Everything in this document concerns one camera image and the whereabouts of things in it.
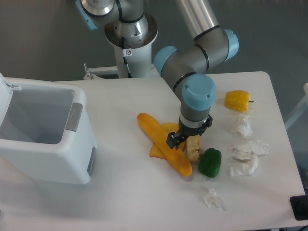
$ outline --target white trash bin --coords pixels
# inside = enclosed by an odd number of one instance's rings
[[[86,184],[96,149],[81,87],[0,73],[0,156],[34,179]]]

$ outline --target silver metal tube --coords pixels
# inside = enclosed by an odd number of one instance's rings
[[[118,38],[124,37],[126,41],[140,40],[148,33],[148,21],[145,16],[134,23],[123,23],[118,20],[115,25],[115,34]]]
[[[177,0],[177,3],[193,38],[218,25],[208,0]]]
[[[143,15],[143,0],[120,0],[122,18],[120,20],[130,22],[139,20]]]
[[[119,10],[117,8],[117,5],[115,4],[111,11],[104,17],[96,17],[89,15],[89,18],[98,28],[104,28],[107,23],[115,21],[119,18]]]

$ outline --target bin lid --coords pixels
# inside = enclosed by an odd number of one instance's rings
[[[0,73],[0,126],[10,105],[12,95],[13,86]]]

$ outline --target white table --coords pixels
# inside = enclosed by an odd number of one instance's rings
[[[304,190],[269,76],[264,72],[210,75],[217,86],[213,125],[202,136],[202,151],[222,152],[219,175],[208,179],[193,166],[180,176],[162,159],[150,158],[151,140],[137,115],[177,122],[180,102],[161,78],[75,81],[88,95],[87,111],[98,150],[87,185],[34,181],[0,160],[0,230],[4,231],[227,231],[304,226],[289,197]],[[246,90],[252,139],[271,146],[251,176],[230,177],[229,145],[242,140],[229,130],[239,115],[223,106],[225,93]],[[221,196],[227,210],[207,208],[205,187]]]

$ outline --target crumpled tissue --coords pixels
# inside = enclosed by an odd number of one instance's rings
[[[245,156],[248,157],[249,154],[255,154],[257,156],[268,155],[270,153],[270,145],[265,143],[263,140],[250,141],[245,143],[244,145],[231,145],[232,156],[235,159],[237,156]]]
[[[233,124],[230,132],[237,133],[240,135],[240,137],[246,139],[253,133],[248,119],[249,115],[244,115],[244,114],[239,115],[236,122]]]
[[[202,193],[202,199],[208,208],[211,208],[212,205],[215,205],[216,207],[221,207],[223,210],[226,210],[223,199],[216,195],[214,189],[206,188]]]
[[[258,157],[252,155],[252,159],[245,163],[236,163],[229,168],[228,174],[232,177],[250,175],[258,167]]]

